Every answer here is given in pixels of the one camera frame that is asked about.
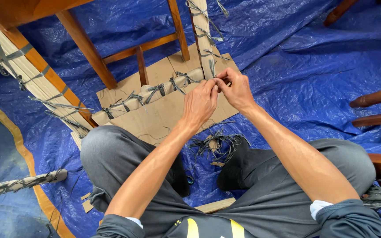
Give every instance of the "floor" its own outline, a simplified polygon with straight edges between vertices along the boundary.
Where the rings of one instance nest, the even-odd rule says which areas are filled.
[[[28,167],[14,145],[13,136],[0,122],[0,181],[28,174]],[[1,238],[46,238],[49,234],[47,224],[48,218],[43,214],[33,189],[0,195]],[[59,238],[57,233],[53,233],[53,238]]]

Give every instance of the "blue tarp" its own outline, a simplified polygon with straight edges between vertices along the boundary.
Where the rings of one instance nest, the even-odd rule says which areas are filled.
[[[257,103],[284,126],[306,141],[333,137],[353,141],[368,152],[381,153],[381,125],[353,127],[351,121],[381,113],[381,104],[350,108],[360,95],[381,89],[381,5],[374,0],[356,3],[335,24],[322,25],[335,0],[223,0],[226,18],[216,1],[208,0],[209,16],[225,36],[218,43],[229,52],[239,69],[249,77]],[[188,45],[194,42],[188,9],[177,0]],[[165,0],[96,0],[74,8],[79,21],[102,56],[174,32]],[[101,110],[96,92],[105,86],[55,17],[46,17],[19,27],[29,42],[87,106]],[[145,51],[151,65],[179,51],[171,42]],[[137,72],[135,57],[109,64],[120,81]],[[30,101],[13,78],[0,74],[0,108],[20,128],[25,146],[32,152],[37,174],[66,168],[63,182],[43,185],[45,194],[62,205],[64,222],[76,237],[95,233],[103,215],[95,209],[85,214],[80,197],[91,191],[81,173],[79,150],[70,129],[44,113],[45,107]],[[252,148],[269,148],[255,127],[240,114],[216,125],[226,134],[242,133]],[[206,138],[208,132],[196,135]],[[194,165],[188,148],[182,150],[185,168]],[[219,191],[215,179],[219,168],[198,158],[191,195],[185,201],[198,206],[233,196]]]

